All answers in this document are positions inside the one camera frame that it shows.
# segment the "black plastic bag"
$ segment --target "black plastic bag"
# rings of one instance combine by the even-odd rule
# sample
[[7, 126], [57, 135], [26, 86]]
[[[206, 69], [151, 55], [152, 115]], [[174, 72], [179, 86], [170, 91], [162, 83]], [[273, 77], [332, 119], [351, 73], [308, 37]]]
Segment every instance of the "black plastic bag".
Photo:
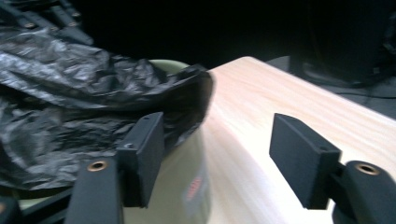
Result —
[[203, 121], [212, 84], [199, 65], [170, 75], [46, 30], [0, 28], [0, 186], [71, 186], [82, 162], [114, 155], [153, 112], [164, 113], [167, 154]]

